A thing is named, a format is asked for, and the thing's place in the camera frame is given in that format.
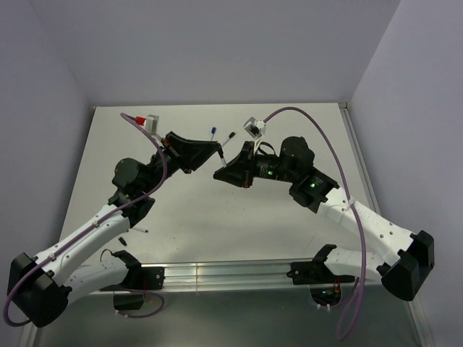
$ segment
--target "black mounting bracket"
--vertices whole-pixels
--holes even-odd
[[[318,251],[314,258],[307,262],[292,262],[291,271],[286,276],[292,279],[292,284],[327,284],[353,283],[355,277],[350,275],[336,276],[324,264],[328,254],[336,248],[334,244],[327,244]]]

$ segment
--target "red component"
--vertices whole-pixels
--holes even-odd
[[[135,121],[137,122],[138,125],[145,125],[145,120],[146,118],[143,117],[136,117]]]

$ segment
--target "cable clip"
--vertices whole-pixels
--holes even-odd
[[[355,202],[356,202],[356,199],[354,197],[350,197],[349,201],[347,202],[347,206],[344,209],[344,213],[349,211]]]

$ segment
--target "white table surface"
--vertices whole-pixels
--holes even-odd
[[[159,132],[169,131],[192,140],[208,140],[211,127],[215,140],[223,141],[231,131],[241,129],[254,116],[263,119],[286,104],[98,107],[69,203],[61,238],[92,217],[116,188],[111,184],[114,167],[126,157],[147,163],[153,145],[119,114],[155,114],[161,117]],[[349,188],[361,203],[368,205],[362,173],[357,167],[347,129],[336,103],[291,104],[303,108],[322,126],[346,172]],[[267,126],[265,141],[279,153],[282,140],[303,136],[315,152],[315,167],[341,181],[334,159],[313,125],[302,115],[286,111]],[[225,147],[231,160],[242,143],[250,140],[241,131]],[[324,244],[360,249],[358,237],[335,223],[299,206],[288,194],[290,184],[256,179],[250,189],[240,189],[212,178],[221,167],[213,156],[191,175],[175,173],[154,194],[156,203],[139,223],[144,234],[129,231],[102,247],[126,249],[141,262],[208,262],[269,260],[312,257]],[[95,253],[85,264],[98,261]]]

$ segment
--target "white wall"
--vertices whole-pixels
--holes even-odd
[[[399,0],[30,0],[97,105],[348,101]]]
[[[421,291],[438,346],[461,346],[463,1],[402,0],[352,100],[382,212],[436,240]]]
[[[56,240],[90,125],[87,98],[25,0],[0,1],[0,297],[9,265]],[[12,317],[22,318],[13,309]],[[0,322],[2,346],[21,329]]]

